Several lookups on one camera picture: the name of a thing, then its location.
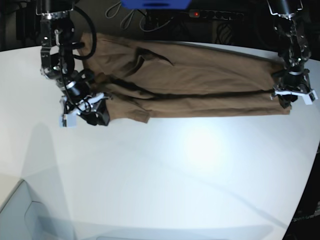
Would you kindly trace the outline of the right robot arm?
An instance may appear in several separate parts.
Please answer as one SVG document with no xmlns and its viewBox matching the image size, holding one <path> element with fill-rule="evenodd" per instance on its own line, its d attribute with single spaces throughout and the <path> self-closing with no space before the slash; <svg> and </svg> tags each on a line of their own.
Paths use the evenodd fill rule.
<svg viewBox="0 0 320 240">
<path fill-rule="evenodd" d="M 75 26 L 70 13 L 79 13 L 91 30 L 92 45 L 87 55 L 76 55 L 75 50 L 82 49 L 83 42 L 72 42 Z M 62 114 L 61 127 L 73 127 L 77 117 L 92 126 L 107 126 L 110 116 L 106 106 L 109 95 L 91 88 L 95 74 L 84 68 L 75 69 L 76 60 L 88 60 L 97 49 L 97 31 L 90 17 L 73 0 L 38 0 L 35 12 L 40 16 L 41 35 L 41 74 L 55 81 L 62 92 L 60 104 Z"/>
</svg>

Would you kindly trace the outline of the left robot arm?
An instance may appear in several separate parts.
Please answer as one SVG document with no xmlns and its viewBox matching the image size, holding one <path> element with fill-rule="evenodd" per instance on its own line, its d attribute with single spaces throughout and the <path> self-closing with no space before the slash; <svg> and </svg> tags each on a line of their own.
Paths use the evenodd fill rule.
<svg viewBox="0 0 320 240">
<path fill-rule="evenodd" d="M 306 105 L 312 105 L 318 96 L 311 87 L 310 70 L 305 68 L 311 51 L 299 17 L 303 3 L 301 0 L 269 0 L 267 4 L 270 14 L 276 17 L 273 28 L 279 35 L 278 56 L 283 60 L 283 69 L 271 75 L 275 80 L 271 98 L 277 97 L 284 109 L 299 97 Z"/>
</svg>

